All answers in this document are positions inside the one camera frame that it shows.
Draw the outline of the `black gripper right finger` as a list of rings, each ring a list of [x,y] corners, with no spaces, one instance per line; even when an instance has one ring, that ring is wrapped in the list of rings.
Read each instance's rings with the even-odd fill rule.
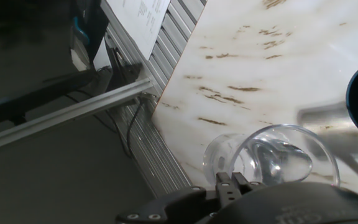
[[[221,207],[226,207],[244,194],[263,187],[263,183],[248,181],[240,172],[233,172],[231,176],[226,172],[216,174],[216,195]]]

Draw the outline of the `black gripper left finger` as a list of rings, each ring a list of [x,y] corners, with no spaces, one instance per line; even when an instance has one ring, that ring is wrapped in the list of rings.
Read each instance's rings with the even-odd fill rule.
[[[206,223],[219,210],[217,193],[203,187],[187,187],[118,214],[115,222]]]

